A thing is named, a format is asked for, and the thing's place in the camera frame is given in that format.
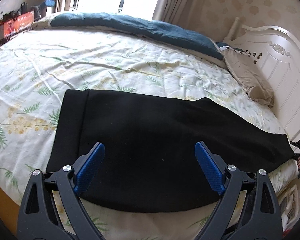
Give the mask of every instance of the orange box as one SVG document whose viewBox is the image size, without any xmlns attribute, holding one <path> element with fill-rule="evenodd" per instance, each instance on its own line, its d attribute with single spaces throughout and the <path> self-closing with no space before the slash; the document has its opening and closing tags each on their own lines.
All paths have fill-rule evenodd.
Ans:
<svg viewBox="0 0 300 240">
<path fill-rule="evenodd" d="M 13 19 L 4 22 L 0 26 L 0 45 L 9 41 L 13 35 L 30 28 L 34 21 L 34 11 L 27 12 Z"/>
</svg>

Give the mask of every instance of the wooden bed frame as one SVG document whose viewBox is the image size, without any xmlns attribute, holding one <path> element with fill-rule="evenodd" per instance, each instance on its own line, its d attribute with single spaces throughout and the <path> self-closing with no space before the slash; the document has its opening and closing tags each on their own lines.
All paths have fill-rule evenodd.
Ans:
<svg viewBox="0 0 300 240">
<path fill-rule="evenodd" d="M 240 28 L 245 34 L 234 39 Z M 300 42 L 297 38 L 278 26 L 252 28 L 241 25 L 236 18 L 224 42 L 250 54 L 274 89 L 273 113 L 289 140 L 300 140 Z"/>
</svg>

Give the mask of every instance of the bed sheet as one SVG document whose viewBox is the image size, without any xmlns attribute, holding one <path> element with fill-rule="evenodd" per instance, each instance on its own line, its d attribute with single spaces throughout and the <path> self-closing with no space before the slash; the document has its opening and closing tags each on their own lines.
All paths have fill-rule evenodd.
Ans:
<svg viewBox="0 0 300 240">
<path fill-rule="evenodd" d="M 121 90 L 183 100 L 208 97 L 262 130 L 284 133 L 270 109 L 250 100 L 227 70 L 176 47 L 92 29 L 22 33 L 0 47 L 0 187 L 19 205 L 32 171 L 46 169 L 67 89 Z M 276 193 L 296 174 L 292 160 L 271 172 Z M 71 231 L 55 195 L 61 220 Z M 192 239 L 215 205 L 135 214 L 83 203 L 106 239 L 122 240 Z M 243 196 L 232 222 L 242 204 Z"/>
</svg>

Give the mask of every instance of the beige pillow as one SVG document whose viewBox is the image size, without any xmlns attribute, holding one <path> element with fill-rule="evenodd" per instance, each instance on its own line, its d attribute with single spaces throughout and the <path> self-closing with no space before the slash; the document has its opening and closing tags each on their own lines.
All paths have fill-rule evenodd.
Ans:
<svg viewBox="0 0 300 240">
<path fill-rule="evenodd" d="M 274 91 L 252 59 L 246 53 L 241 54 L 232 48 L 224 49 L 221 53 L 225 58 L 229 72 L 248 94 L 249 98 L 272 107 Z"/>
</svg>

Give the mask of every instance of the gray curtain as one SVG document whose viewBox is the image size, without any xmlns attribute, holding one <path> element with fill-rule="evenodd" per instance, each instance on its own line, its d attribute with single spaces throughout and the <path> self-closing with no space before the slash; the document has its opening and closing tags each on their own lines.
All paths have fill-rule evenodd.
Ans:
<svg viewBox="0 0 300 240">
<path fill-rule="evenodd" d="M 158 0 L 153 20 L 177 24 L 187 0 Z"/>
</svg>

